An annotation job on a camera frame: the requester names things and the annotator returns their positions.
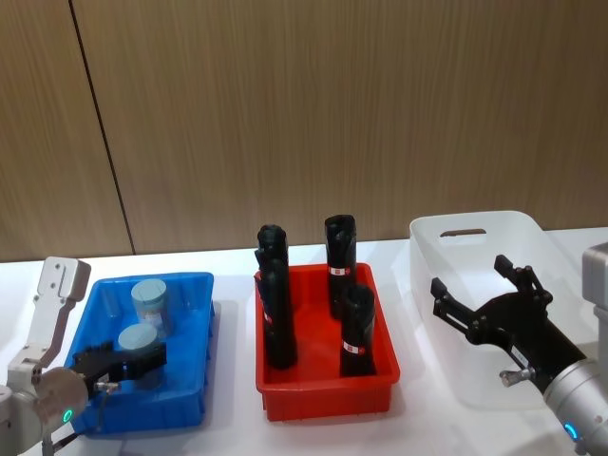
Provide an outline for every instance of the red and white label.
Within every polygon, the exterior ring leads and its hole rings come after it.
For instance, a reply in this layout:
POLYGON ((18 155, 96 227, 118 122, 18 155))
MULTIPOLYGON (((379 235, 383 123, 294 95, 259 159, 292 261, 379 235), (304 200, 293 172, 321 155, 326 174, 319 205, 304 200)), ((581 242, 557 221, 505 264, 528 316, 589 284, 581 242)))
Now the red and white label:
POLYGON ((342 341, 342 348, 349 353, 365 354, 365 347, 355 347, 344 340, 342 341))
POLYGON ((351 273, 350 268, 333 268, 332 266, 329 268, 332 276, 348 276, 351 273))

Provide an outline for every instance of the red plastic tray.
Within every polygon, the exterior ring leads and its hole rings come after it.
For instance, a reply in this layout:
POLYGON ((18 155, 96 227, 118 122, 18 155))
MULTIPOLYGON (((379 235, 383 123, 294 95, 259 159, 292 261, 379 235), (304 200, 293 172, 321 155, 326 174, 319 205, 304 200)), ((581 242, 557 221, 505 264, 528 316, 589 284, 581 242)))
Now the red plastic tray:
POLYGON ((297 364, 271 368, 264 351, 262 304, 256 290, 256 386, 270 421, 387 411, 399 365, 390 343, 371 268, 357 264, 357 282, 373 290, 376 375, 340 377, 340 322, 330 316, 327 265, 289 268, 297 364))

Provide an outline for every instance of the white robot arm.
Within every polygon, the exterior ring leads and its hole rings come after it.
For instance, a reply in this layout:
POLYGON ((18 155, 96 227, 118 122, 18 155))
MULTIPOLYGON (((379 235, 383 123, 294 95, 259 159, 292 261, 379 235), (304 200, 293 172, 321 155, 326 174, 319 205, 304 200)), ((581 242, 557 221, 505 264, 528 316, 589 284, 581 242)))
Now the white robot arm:
POLYGON ((51 256, 38 283, 28 341, 9 364, 6 386, 0 386, 0 456, 14 456, 81 413, 88 401, 78 373, 55 368, 42 373, 61 349, 67 316, 85 297, 90 266, 72 258, 51 256))

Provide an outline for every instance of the label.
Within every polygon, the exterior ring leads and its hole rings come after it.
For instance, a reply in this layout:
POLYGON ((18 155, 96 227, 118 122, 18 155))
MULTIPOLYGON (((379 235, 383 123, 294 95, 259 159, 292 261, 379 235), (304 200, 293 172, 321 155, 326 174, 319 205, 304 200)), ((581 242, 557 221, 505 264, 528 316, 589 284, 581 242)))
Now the label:
POLYGON ((332 276, 349 276, 351 274, 350 268, 333 268, 330 266, 329 269, 332 276))
POLYGON ((365 354, 365 347, 355 347, 354 345, 349 344, 345 340, 342 341, 342 348, 349 353, 365 354))
POLYGON ((162 331, 162 315, 161 313, 146 313, 143 316, 146 323, 151 324, 158 332, 162 331))
POLYGON ((528 362, 527 358, 523 356, 523 353, 519 351, 517 347, 511 347, 511 354, 515 356, 515 359, 522 363, 525 368, 529 366, 530 363, 528 362))

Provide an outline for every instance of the blue indicator light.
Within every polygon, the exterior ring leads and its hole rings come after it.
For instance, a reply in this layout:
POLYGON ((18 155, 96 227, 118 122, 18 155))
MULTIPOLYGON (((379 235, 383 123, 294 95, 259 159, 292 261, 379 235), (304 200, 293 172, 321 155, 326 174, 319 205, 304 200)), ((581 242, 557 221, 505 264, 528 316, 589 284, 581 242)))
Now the blue indicator light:
POLYGON ((566 429, 566 432, 572 440, 576 442, 579 439, 579 433, 577 432, 576 428, 570 423, 566 423, 565 425, 563 425, 563 428, 566 429))

